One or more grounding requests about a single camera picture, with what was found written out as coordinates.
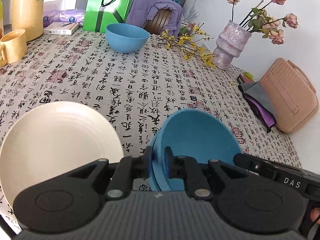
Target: cream plate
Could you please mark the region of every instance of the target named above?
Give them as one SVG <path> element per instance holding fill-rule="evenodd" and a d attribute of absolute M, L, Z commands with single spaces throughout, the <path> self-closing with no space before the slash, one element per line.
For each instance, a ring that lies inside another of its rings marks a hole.
<path fill-rule="evenodd" d="M 83 104 L 53 102 L 21 117 L 0 150 L 0 180 L 9 205 L 22 190 L 99 158 L 123 157 L 119 137 L 101 114 Z"/>

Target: blue bowl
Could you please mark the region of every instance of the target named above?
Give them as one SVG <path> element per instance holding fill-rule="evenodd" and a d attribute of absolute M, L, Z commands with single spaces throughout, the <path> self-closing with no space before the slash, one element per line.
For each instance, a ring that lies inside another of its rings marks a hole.
<path fill-rule="evenodd" d="M 125 23 L 110 24 L 106 28 L 106 40 L 116 51 L 129 53 L 142 48 L 150 37 L 146 30 Z"/>
<path fill-rule="evenodd" d="M 164 122 L 153 145 L 152 190 L 184 190 L 183 180 L 167 178 L 166 146 L 175 156 L 191 156 L 199 163 L 218 159 L 233 165 L 234 155 L 241 153 L 234 135 L 212 115 L 196 109 L 175 112 Z"/>
<path fill-rule="evenodd" d="M 152 151 L 151 151 L 152 154 L 149 159 L 149 165 L 148 165 L 148 174 L 149 174 L 148 182 L 149 182 L 149 185 L 150 185 L 152 191 L 161 191 L 161 189 L 158 186 L 158 183 L 156 181 L 156 177 L 153 173 L 153 168 L 152 168 L 153 159 L 155 157 L 153 154 L 153 146 L 155 144 L 156 138 L 157 138 L 157 134 L 152 138 L 151 142 L 149 143 L 149 146 L 152 147 Z"/>

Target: flower vase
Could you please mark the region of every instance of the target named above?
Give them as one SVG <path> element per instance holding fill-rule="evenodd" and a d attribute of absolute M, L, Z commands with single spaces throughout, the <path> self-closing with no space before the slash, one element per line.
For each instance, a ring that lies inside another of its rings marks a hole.
<path fill-rule="evenodd" d="M 222 70 L 228 70 L 234 57 L 239 57 L 247 44 L 251 33 L 239 24 L 229 21 L 216 41 L 217 47 L 213 51 L 213 63 Z"/>

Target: human hand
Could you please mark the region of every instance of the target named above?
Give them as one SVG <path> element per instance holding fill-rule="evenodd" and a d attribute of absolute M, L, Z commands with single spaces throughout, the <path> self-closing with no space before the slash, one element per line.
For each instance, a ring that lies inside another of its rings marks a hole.
<path fill-rule="evenodd" d="M 320 215 L 320 208 L 314 208 L 311 211 L 310 218 L 314 222 L 318 218 L 319 215 Z"/>

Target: tablecloth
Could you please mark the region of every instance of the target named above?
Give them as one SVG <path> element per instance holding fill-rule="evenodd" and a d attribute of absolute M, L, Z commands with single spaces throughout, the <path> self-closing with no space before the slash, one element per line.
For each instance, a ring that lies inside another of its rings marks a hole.
<path fill-rule="evenodd" d="M 202 109 L 223 122 L 242 151 L 300 167 L 290 137 L 267 134 L 236 85 L 242 73 L 186 61 L 151 36 L 135 53 L 111 49 L 103 33 L 77 30 L 72 36 L 43 35 L 27 55 L 0 69 L 0 137 L 23 114 L 42 104 L 74 101 L 96 109 L 116 130 L 124 155 L 141 155 L 165 119 L 183 108 Z M 149 190 L 147 181 L 136 190 Z M 15 220 L 3 193 L 0 213 Z"/>

